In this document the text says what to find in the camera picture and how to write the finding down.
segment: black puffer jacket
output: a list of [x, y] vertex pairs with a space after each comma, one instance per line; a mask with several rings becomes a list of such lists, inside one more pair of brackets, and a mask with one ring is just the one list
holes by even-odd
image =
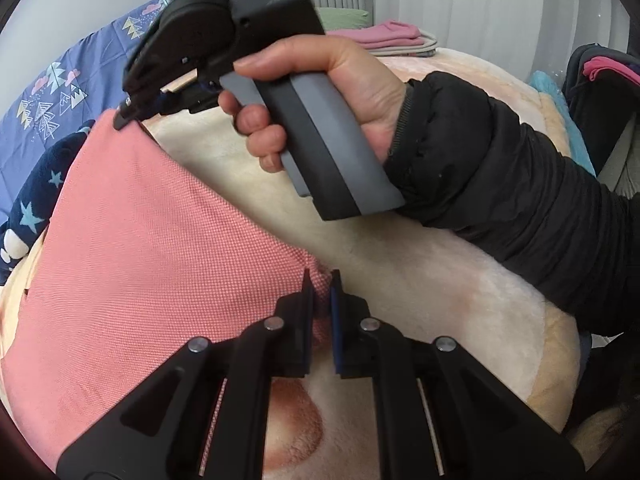
[[403, 215], [454, 230], [580, 330], [640, 318], [640, 195], [609, 192], [481, 89], [439, 72], [410, 82], [386, 172]]

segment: finger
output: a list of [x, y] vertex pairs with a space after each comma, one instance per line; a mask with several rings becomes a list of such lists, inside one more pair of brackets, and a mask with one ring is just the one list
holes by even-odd
[[245, 106], [236, 116], [234, 125], [240, 134], [251, 135], [269, 126], [271, 119], [267, 108], [262, 105]]
[[218, 105], [222, 108], [222, 111], [227, 115], [236, 115], [240, 109], [240, 103], [234, 97], [234, 95], [228, 90], [223, 90], [218, 96]]
[[280, 155], [277, 153], [271, 153], [271, 155], [261, 157], [260, 167], [267, 173], [278, 173], [284, 169]]
[[272, 80], [292, 72], [328, 72], [340, 65], [355, 43], [337, 36], [292, 36], [276, 41], [263, 51], [237, 60], [240, 75]]
[[265, 129], [251, 134], [246, 140], [246, 148], [253, 156], [267, 156], [284, 150], [287, 136], [279, 124], [271, 124]]

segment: metal screw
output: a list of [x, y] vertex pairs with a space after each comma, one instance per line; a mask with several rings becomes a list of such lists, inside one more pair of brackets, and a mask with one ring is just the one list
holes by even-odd
[[278, 316], [268, 317], [264, 320], [264, 327], [271, 331], [280, 330], [284, 327], [284, 319]]
[[456, 349], [458, 343], [452, 337], [439, 337], [436, 339], [436, 348], [441, 352], [451, 352]]
[[194, 337], [189, 341], [188, 347], [194, 354], [199, 354], [202, 352], [207, 346], [209, 346], [209, 341], [205, 337]]
[[380, 322], [374, 317], [366, 317], [360, 322], [360, 328], [365, 332], [375, 332], [380, 328]]

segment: pink cloud print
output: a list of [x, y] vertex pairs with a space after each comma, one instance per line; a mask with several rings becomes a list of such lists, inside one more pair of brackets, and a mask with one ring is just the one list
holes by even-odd
[[78, 77], [79, 75], [80, 75], [80, 71], [77, 68], [70, 70], [69, 73], [66, 75], [65, 86], [69, 86], [74, 81], [74, 79], [76, 79], [76, 77]]
[[147, 14], [154, 12], [154, 10], [161, 9], [161, 7], [162, 4], [148, 4], [148, 6], [146, 6], [146, 9], [142, 11], [142, 15], [146, 16]]
[[36, 81], [36, 84], [31, 89], [31, 95], [34, 95], [38, 90], [40, 90], [44, 85], [47, 84], [49, 78], [47, 76], [41, 77]]

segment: hand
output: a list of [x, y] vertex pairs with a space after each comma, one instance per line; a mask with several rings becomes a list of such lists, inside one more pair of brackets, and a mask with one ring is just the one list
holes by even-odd
[[[234, 63], [239, 75], [269, 81], [295, 72], [326, 72], [355, 114], [364, 136], [380, 162], [387, 157], [404, 101], [404, 83], [356, 43], [335, 36], [293, 36]], [[223, 91], [218, 99], [232, 115], [239, 133], [247, 135], [249, 153], [260, 158], [265, 171], [282, 170], [280, 152], [284, 128], [271, 124], [264, 106], [241, 108]]]

